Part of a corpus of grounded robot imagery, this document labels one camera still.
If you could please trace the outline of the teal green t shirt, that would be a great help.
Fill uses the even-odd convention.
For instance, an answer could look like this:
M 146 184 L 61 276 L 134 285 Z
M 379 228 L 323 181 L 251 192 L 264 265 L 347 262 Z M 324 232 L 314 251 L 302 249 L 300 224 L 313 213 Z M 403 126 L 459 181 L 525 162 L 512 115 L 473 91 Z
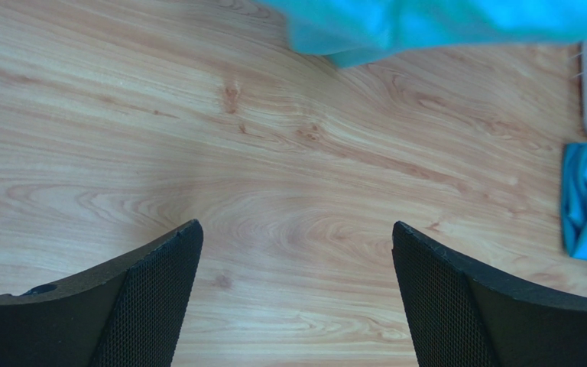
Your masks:
M 338 67 L 463 44 L 587 41 L 587 1 L 265 1 L 290 48 Z

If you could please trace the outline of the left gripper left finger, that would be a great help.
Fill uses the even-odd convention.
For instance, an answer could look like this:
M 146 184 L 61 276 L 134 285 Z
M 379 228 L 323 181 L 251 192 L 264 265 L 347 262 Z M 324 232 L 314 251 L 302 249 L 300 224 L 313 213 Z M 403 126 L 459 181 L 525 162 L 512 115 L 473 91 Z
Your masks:
M 169 366 L 203 247 L 197 220 L 20 294 L 0 295 L 0 366 Z

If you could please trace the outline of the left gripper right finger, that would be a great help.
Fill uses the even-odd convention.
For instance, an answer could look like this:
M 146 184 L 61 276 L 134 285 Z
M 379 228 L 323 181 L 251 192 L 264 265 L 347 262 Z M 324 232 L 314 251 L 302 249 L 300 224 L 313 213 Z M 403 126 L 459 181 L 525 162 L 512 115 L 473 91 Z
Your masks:
M 421 366 L 587 366 L 587 297 L 454 251 L 404 222 L 392 258 Z

